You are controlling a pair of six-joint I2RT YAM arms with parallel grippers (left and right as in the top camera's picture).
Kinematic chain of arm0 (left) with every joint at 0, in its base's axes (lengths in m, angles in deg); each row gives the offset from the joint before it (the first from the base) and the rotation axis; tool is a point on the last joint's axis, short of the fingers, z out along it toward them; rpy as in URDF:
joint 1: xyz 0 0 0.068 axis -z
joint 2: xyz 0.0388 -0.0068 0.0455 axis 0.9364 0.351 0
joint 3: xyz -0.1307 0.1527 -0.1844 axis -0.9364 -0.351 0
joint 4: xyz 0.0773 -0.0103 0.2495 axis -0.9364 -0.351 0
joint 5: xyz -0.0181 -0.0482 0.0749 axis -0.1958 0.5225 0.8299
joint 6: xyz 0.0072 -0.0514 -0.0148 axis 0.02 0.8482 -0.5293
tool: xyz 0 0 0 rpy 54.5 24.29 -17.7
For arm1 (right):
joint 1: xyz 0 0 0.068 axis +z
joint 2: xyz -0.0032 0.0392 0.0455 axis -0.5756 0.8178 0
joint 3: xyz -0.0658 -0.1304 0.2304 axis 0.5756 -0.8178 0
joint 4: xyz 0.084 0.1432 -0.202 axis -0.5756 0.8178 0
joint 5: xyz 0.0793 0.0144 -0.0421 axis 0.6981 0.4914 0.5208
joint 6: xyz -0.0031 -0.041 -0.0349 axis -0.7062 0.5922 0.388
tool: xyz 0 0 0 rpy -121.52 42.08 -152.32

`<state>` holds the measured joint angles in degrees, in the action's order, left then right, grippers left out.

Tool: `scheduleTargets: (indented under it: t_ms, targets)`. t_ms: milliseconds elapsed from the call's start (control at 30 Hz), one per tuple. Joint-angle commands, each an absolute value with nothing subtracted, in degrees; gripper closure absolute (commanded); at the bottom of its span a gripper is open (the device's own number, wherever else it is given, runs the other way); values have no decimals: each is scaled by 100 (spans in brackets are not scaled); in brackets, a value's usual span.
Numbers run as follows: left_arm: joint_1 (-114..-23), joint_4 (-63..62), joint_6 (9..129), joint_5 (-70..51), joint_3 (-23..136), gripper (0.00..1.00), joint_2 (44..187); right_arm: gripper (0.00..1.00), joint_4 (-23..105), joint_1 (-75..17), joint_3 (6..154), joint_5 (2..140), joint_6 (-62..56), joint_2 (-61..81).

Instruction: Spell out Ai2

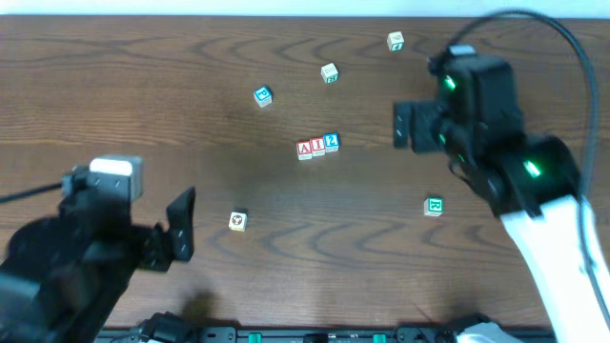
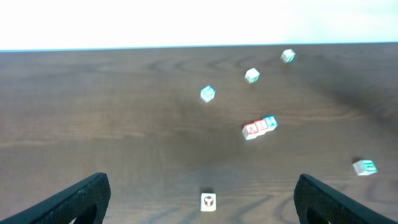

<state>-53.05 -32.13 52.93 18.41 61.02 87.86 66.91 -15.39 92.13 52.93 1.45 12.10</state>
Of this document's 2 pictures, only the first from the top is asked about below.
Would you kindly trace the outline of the red letter I block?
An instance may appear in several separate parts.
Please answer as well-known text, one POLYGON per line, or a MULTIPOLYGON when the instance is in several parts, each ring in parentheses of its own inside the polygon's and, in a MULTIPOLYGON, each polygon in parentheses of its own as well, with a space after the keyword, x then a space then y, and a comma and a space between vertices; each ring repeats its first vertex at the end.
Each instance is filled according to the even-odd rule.
POLYGON ((326 153, 326 145, 323 137, 314 137, 310 139, 312 148, 312 156, 317 157, 326 153))

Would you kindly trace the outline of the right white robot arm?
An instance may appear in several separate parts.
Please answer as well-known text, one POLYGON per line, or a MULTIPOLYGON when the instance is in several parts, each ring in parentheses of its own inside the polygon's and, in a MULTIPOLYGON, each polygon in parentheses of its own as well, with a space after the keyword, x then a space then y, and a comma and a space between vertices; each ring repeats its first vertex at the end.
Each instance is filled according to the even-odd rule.
POLYGON ((433 100, 394 105, 394 144, 444 152, 523 256, 559 342, 609 339, 609 271, 583 180, 556 136, 529 136, 513 69, 499 56, 453 56, 433 100))

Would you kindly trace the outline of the red letter A block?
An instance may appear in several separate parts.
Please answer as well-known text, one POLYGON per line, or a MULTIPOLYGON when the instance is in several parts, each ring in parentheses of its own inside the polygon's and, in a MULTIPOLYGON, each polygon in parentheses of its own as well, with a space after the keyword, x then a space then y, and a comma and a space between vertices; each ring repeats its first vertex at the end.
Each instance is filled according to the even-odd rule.
POLYGON ((298 141, 296 143, 297 157, 299 161, 313 158, 312 145, 309 140, 298 141))

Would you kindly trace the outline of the blue number 2 block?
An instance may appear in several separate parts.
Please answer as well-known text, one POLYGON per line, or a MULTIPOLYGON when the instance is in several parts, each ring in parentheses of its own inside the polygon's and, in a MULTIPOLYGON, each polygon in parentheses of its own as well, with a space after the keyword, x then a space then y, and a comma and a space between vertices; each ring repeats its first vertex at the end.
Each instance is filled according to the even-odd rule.
POLYGON ((335 152, 339 150, 340 142, 336 132, 326 133, 323 135, 325 151, 335 152))

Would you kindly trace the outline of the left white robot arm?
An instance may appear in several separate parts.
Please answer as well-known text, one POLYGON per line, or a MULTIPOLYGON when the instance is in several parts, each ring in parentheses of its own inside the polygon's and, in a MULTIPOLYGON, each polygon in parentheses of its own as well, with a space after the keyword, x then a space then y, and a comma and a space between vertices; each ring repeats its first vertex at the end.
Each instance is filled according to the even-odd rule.
POLYGON ((131 219, 131 204, 97 189, 11 238, 1 265, 4 342, 92 342, 138 269, 166 272, 193 256, 195 190, 167 208, 169 228, 131 219))

